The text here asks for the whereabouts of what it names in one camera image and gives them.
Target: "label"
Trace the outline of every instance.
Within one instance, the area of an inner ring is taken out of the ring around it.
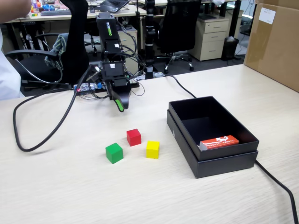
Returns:
[[[258,18],[260,21],[266,22],[268,24],[273,23],[274,17],[275,17],[275,11],[272,11],[270,9],[262,8],[260,17]]]
[[[224,136],[224,137],[201,141],[199,144],[199,148],[201,151],[206,151],[206,150],[210,150],[210,149],[214,149],[214,148],[235,145],[238,143],[239,143],[239,140],[237,140],[236,138],[234,138],[231,135],[228,135],[228,136]]]

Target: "person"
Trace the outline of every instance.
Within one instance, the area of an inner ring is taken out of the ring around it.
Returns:
[[[0,0],[0,23],[25,17],[31,10],[31,0]],[[1,51],[3,36],[0,29],[0,100],[23,97],[20,74]]]

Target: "trash bin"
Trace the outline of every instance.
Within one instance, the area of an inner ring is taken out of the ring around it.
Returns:
[[[237,48],[238,43],[239,40],[236,38],[233,42],[227,42],[227,38],[225,38],[221,59],[222,60],[233,59],[235,56],[235,50]]]

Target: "stand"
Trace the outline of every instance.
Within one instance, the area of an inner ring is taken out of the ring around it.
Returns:
[[[145,79],[153,78],[154,70],[154,37],[156,31],[154,29],[154,9],[155,0],[146,0],[146,35],[145,35]]]

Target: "wooden block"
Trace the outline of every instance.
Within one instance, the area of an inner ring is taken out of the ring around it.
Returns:
[[[159,144],[158,141],[148,141],[146,145],[146,158],[159,158]]]
[[[122,160],[123,159],[122,148],[117,143],[107,146],[106,157],[110,160],[112,164],[118,162],[119,160]]]
[[[127,131],[127,140],[130,146],[141,144],[141,134],[138,129]]]

